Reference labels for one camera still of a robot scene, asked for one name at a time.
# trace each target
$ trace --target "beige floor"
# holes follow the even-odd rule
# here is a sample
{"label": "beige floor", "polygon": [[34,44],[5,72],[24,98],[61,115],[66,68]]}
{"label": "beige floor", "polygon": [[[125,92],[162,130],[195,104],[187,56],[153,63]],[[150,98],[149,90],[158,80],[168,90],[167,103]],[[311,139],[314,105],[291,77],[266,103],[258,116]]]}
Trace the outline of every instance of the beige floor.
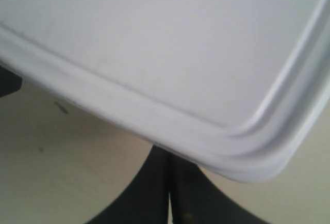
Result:
{"label": "beige floor", "polygon": [[[329,123],[330,107],[286,170],[268,182],[240,184],[205,173],[271,223],[330,223]],[[0,99],[0,223],[86,222],[129,184],[150,148],[24,84]]]}

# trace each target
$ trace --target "tiled floor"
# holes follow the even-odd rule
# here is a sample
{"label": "tiled floor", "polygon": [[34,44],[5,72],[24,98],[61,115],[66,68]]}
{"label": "tiled floor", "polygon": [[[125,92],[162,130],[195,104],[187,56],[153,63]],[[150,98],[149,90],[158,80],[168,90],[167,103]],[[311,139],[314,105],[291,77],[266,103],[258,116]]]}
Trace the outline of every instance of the tiled floor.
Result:
{"label": "tiled floor", "polygon": [[[329,223],[329,123],[330,107],[287,169],[268,182],[240,184],[205,173],[271,223]],[[125,189],[150,148],[24,84],[20,92],[0,99],[0,223],[84,223]]]}

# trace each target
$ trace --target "black plastic part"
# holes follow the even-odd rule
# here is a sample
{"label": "black plastic part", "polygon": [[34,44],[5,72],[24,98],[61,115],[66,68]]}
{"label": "black plastic part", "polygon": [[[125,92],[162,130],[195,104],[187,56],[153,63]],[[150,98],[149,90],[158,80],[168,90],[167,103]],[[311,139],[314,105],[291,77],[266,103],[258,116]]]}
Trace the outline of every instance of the black plastic part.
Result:
{"label": "black plastic part", "polygon": [[175,155],[170,164],[174,224],[266,223],[224,195],[197,165]]}
{"label": "black plastic part", "polygon": [[167,224],[169,209],[168,157],[168,152],[153,147],[129,186],[113,204],[88,224]]}
{"label": "black plastic part", "polygon": [[0,98],[18,91],[22,78],[0,66]]}

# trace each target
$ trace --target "white plastic tray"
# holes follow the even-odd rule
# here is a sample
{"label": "white plastic tray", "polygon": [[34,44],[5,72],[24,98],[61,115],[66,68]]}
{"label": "white plastic tray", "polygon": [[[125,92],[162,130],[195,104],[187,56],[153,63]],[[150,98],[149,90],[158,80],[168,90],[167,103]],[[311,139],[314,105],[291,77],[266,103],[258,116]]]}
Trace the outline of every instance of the white plastic tray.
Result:
{"label": "white plastic tray", "polygon": [[0,61],[219,174],[260,181],[328,100],[329,12],[329,0],[0,0]]}

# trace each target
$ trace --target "white plastic surface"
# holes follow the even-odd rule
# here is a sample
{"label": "white plastic surface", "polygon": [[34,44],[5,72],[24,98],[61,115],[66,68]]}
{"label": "white plastic surface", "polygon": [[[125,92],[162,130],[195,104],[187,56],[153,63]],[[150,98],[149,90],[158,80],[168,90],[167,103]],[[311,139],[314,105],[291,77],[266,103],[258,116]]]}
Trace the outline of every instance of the white plastic surface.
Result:
{"label": "white plastic surface", "polygon": [[329,0],[0,0],[0,61],[258,181],[284,167],[327,102],[328,14]]}

